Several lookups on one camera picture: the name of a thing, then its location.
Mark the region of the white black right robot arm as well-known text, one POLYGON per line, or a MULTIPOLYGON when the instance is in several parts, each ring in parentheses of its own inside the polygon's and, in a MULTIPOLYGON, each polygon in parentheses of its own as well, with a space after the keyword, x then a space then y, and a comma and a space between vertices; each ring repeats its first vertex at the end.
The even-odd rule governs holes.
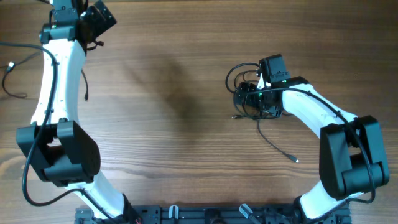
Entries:
POLYGON ((292 77, 281 55, 233 67, 225 78, 239 118, 256 122, 293 115, 320 141, 320 181, 292 204, 267 205, 260 217, 247 205, 239 210, 253 223, 348 223, 349 205, 367 203, 389 182, 381 127, 321 96, 303 77, 292 77))

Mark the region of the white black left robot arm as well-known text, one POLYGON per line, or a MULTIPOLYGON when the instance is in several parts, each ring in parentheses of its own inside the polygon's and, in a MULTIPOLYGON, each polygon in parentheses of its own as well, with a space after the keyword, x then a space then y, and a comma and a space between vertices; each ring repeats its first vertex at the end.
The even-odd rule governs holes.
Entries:
POLYGON ((126 196, 101 172, 98 145, 81 128, 78 90, 86 55, 116 20, 104 2, 53 1, 53 21, 39 38, 44 73, 30 125, 19 128, 17 145, 43 182, 77 194, 93 212, 93 223, 140 223, 126 196))

